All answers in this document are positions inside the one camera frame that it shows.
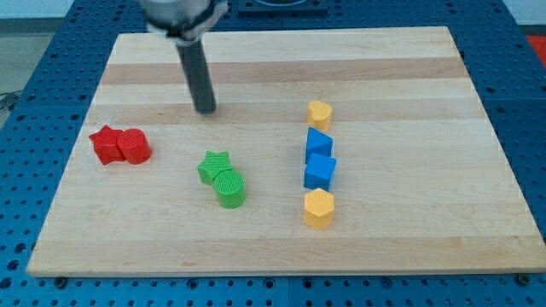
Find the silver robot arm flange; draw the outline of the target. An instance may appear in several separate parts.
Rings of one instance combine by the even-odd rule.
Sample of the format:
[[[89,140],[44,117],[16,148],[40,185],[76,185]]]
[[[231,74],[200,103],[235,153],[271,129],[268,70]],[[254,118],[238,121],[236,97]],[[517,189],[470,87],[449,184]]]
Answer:
[[[164,35],[180,46],[201,40],[227,13],[227,1],[140,0],[150,32]]]

